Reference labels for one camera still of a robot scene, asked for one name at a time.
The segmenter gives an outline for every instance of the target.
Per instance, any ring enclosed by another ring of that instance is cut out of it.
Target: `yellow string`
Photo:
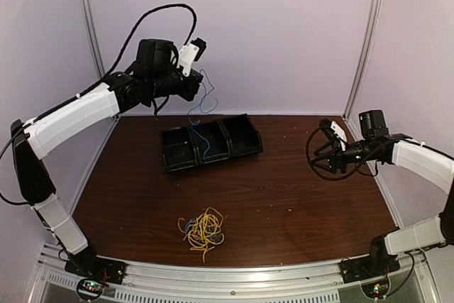
[[[178,229],[180,232],[184,233],[183,240],[187,239],[189,241],[189,244],[191,244],[191,251],[204,252],[202,255],[204,263],[205,254],[224,242],[224,234],[221,233],[221,226],[224,219],[222,214],[213,207],[209,207],[205,210],[205,213],[201,214],[190,223],[186,234],[186,231],[179,224],[184,218],[178,218]]]

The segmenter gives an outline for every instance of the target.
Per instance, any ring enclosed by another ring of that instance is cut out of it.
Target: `robotic arm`
[[[200,38],[180,51],[167,40],[142,40],[136,61],[126,70],[129,72],[107,75],[90,91],[78,94],[56,110],[11,125],[21,194],[66,250],[66,271],[86,277],[106,274],[109,282],[121,283],[125,265],[96,256],[94,246],[58,197],[42,159],[80,131],[139,104],[151,106],[154,99],[173,94],[193,100],[203,76],[192,69],[192,63],[205,48],[206,43]]]
[[[366,161],[376,160],[418,174],[442,189],[448,195],[448,201],[439,215],[378,236],[372,241],[367,257],[341,264],[345,282],[382,275],[387,268],[398,270],[396,256],[399,254],[434,246],[454,245],[454,159],[404,134],[390,135],[380,110],[361,113],[360,125],[364,140],[346,143],[342,128],[334,121],[323,120],[317,131],[322,131],[328,142],[310,158],[309,143],[315,132],[310,137],[306,156],[311,168],[317,174],[320,174],[318,169],[332,174],[340,170],[345,174],[347,164],[356,164],[353,171],[338,178],[322,175],[326,180],[338,180],[358,171]]]

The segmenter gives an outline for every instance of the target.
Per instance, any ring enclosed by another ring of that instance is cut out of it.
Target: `brown wooden tabletop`
[[[354,175],[329,182],[310,170],[304,146],[320,116],[251,119],[262,136],[263,153],[169,175],[159,132],[186,126],[187,117],[123,117],[74,213],[99,255],[203,265],[201,253],[189,251],[183,241],[177,220],[196,218],[209,206],[228,218],[226,239],[206,254],[206,266],[297,264],[360,255],[368,252],[373,237],[394,229],[373,178]],[[324,141],[320,134],[314,147]]]

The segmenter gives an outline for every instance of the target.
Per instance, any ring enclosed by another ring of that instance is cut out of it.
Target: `white panel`
[[[361,111],[383,109],[391,132],[454,155],[453,56],[454,0],[383,0],[355,125]],[[443,210],[447,196],[436,186],[394,166],[380,171],[405,226]],[[451,302],[454,247],[429,254],[442,300]]]
[[[0,70],[0,143],[5,143],[11,122],[37,116],[96,80],[79,0],[1,0]],[[67,206],[110,125],[106,121],[87,129],[46,158]],[[0,166],[0,190],[21,201],[10,150]],[[0,231],[0,302],[23,302],[50,234],[28,207],[3,202]]]
[[[339,114],[360,54],[370,0],[91,0],[106,68],[133,24],[148,9],[187,3],[207,49],[194,67],[216,86],[217,113]],[[135,59],[141,38],[183,43],[192,17],[170,9],[147,18],[119,70]],[[172,98],[163,113],[185,114],[194,104]],[[135,114],[151,114],[144,106]]]

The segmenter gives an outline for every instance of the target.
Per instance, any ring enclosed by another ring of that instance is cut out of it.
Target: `vent grille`
[[[186,299],[169,299],[160,298],[155,295],[141,294],[137,292],[128,292],[127,290],[117,289],[115,293],[115,300],[124,303],[206,303],[213,300],[186,300]],[[242,299],[241,302],[251,303],[340,303],[339,293],[337,290],[323,292],[319,294],[305,294],[291,299]]]
[[[68,289],[76,289],[76,281],[60,273],[51,272],[48,276],[48,282]]]

